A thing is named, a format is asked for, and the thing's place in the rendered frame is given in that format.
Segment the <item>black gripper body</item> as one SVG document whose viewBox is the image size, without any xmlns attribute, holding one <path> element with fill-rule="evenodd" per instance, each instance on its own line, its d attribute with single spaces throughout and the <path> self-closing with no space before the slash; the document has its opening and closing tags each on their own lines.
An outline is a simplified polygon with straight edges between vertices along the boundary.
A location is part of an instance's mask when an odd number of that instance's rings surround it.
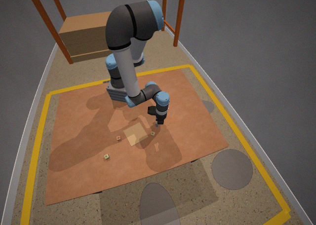
<svg viewBox="0 0 316 225">
<path fill-rule="evenodd" d="M 167 110 L 165 112 L 159 112 L 156 109 L 156 106 L 150 106 L 148 107 L 148 114 L 155 115 L 156 118 L 158 119 L 158 124 L 163 124 L 164 119 L 166 119 L 166 116 L 167 116 Z"/>
</svg>

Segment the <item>tan square mat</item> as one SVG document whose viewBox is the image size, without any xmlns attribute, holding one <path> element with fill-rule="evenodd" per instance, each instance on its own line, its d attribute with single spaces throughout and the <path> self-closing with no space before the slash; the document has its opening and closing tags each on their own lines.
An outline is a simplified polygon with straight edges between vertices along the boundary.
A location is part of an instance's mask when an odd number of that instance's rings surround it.
<svg viewBox="0 0 316 225">
<path fill-rule="evenodd" d="M 125 129 L 124 133 L 131 146 L 139 143 L 140 141 L 148 137 L 147 133 L 145 132 L 144 128 L 140 123 L 137 123 Z"/>
</svg>

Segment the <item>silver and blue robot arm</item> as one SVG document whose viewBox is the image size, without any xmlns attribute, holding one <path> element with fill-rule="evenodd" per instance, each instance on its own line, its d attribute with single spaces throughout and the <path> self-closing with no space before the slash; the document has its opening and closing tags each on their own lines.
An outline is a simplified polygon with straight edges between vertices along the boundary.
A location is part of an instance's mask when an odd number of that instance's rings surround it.
<svg viewBox="0 0 316 225">
<path fill-rule="evenodd" d="M 125 88 L 125 100 L 130 108 L 152 98 L 159 112 L 168 109 L 169 94 L 161 91 L 153 81 L 140 90 L 135 72 L 135 67 L 144 64 L 143 49 L 146 42 L 155 31 L 163 28 L 163 24 L 162 9 L 155 0 L 120 5 L 107 20 L 106 42 L 113 53 L 106 58 L 106 67 L 112 87 Z"/>
</svg>

